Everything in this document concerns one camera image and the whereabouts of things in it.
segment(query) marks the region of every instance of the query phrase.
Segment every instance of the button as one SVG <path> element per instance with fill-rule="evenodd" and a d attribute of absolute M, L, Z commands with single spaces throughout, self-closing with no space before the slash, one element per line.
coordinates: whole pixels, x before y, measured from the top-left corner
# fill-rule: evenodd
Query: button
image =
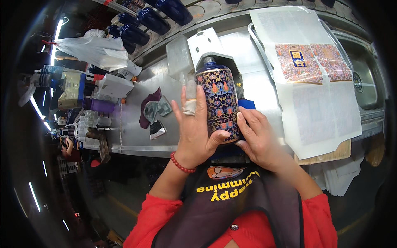
<path fill-rule="evenodd" d="M 239 228 L 239 226 L 236 224 L 233 224 L 230 226 L 230 230 L 232 230 L 232 231 L 236 231 L 238 228 Z"/>

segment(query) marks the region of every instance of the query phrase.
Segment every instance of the red shirt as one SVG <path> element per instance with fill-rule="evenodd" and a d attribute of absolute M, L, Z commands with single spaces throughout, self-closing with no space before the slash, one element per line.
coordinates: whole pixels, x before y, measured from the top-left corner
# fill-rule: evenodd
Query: red shirt
<path fill-rule="evenodd" d="M 124 248 L 150 248 L 157 232 L 182 206 L 182 201 L 163 200 L 149 194 L 142 203 L 138 222 L 124 242 Z M 302 201 L 305 248 L 337 247 L 337 235 L 332 224 L 330 206 L 325 194 Z M 228 229 L 209 248 L 223 248 L 233 239 L 240 248 L 275 247 L 272 230 L 266 215 L 252 210 L 240 215 L 233 224 L 239 229 Z"/>
<path fill-rule="evenodd" d="M 62 154 L 68 162 L 81 162 L 80 151 L 76 149 L 72 149 L 71 155 L 67 154 L 66 152 L 63 152 Z"/>

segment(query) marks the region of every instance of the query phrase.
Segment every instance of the black apron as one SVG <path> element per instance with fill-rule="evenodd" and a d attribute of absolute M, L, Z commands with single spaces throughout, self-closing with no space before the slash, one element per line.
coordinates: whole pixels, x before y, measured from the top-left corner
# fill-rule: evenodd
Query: black apron
<path fill-rule="evenodd" d="M 204 248 L 241 214 L 263 211 L 278 248 L 304 247 L 302 202 L 295 188 L 257 165 L 200 166 L 190 175 L 190 194 L 157 233 L 152 248 Z"/>

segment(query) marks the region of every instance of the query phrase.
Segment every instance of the purple cloth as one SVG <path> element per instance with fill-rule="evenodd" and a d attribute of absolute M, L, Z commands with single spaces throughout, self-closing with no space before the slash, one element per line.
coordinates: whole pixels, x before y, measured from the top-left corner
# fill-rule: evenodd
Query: purple cloth
<path fill-rule="evenodd" d="M 148 128 L 149 125 L 150 125 L 150 121 L 148 121 L 148 120 L 145 118 L 145 116 L 143 115 L 143 112 L 144 112 L 144 110 L 145 110 L 146 103 L 148 103 L 148 102 L 150 102 L 150 101 L 156 101 L 156 102 L 158 102 L 158 101 L 160 101 L 160 98 L 161 98 L 161 89 L 160 89 L 160 87 L 159 87 L 159 88 L 156 90 L 155 93 L 149 94 L 149 95 L 143 100 L 143 102 L 142 102 L 142 104 L 141 104 L 141 117 L 139 118 L 139 125 L 140 125 L 142 128 L 146 129 L 146 128 Z"/>

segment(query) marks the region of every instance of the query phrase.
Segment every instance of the sink drain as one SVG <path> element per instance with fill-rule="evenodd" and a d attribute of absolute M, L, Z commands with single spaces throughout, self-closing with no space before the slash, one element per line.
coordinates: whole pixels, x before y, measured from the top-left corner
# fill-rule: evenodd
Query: sink drain
<path fill-rule="evenodd" d="M 361 78 L 360 76 L 356 73 L 353 72 L 353 84 L 354 84 L 354 88 L 358 91 L 358 92 L 362 92 L 362 83 L 361 83 Z"/>

